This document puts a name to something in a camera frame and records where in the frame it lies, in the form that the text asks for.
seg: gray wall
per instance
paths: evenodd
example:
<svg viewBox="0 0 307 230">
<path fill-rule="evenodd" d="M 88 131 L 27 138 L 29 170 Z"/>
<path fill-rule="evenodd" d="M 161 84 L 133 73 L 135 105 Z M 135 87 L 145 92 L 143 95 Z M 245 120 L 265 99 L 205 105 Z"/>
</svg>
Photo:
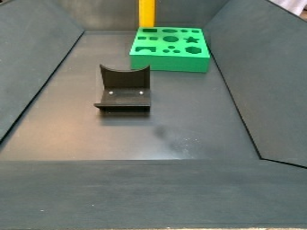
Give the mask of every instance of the gray wall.
<svg viewBox="0 0 307 230">
<path fill-rule="evenodd" d="M 0 6 L 0 141 L 83 29 L 49 0 Z"/>
<path fill-rule="evenodd" d="M 201 27 L 229 0 L 157 0 L 159 26 Z M 133 31 L 136 0 L 57 0 L 87 31 Z"/>
<path fill-rule="evenodd" d="M 267 0 L 229 0 L 207 32 L 260 155 L 307 166 L 307 22 Z"/>
</svg>

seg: yellow pillar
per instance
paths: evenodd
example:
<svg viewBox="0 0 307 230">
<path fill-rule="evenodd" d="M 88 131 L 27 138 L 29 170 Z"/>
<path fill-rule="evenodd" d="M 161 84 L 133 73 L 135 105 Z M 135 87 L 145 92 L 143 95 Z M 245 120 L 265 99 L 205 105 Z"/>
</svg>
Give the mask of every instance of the yellow pillar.
<svg viewBox="0 0 307 230">
<path fill-rule="evenodd" d="M 139 0 L 139 26 L 153 27 L 156 20 L 156 0 Z"/>
</svg>

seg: shape sorter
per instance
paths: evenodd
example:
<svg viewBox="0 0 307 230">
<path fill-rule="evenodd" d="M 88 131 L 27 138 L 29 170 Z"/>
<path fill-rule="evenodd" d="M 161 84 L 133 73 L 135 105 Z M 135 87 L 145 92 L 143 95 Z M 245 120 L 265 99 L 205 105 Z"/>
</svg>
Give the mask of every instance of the shape sorter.
<svg viewBox="0 0 307 230">
<path fill-rule="evenodd" d="M 205 72 L 209 53 L 201 29 L 140 27 L 129 52 L 131 68 Z"/>
</svg>

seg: star-shaped hole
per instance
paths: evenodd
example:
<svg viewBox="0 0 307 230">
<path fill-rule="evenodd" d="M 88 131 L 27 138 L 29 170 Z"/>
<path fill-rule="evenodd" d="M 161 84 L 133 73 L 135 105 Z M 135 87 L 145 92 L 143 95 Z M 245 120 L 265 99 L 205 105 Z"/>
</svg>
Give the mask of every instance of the star-shaped hole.
<svg viewBox="0 0 307 230">
<path fill-rule="evenodd" d="M 199 39 L 189 37 L 187 40 L 187 43 L 197 43 Z"/>
</svg>

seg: black holder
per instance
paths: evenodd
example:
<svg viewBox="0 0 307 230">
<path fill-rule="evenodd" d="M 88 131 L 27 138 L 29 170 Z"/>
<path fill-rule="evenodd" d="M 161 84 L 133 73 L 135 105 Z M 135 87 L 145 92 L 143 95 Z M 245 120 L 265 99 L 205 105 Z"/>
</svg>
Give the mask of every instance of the black holder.
<svg viewBox="0 0 307 230">
<path fill-rule="evenodd" d="M 100 103 L 104 109 L 149 109 L 149 66 L 133 71 L 116 71 L 100 65 L 104 91 Z"/>
</svg>

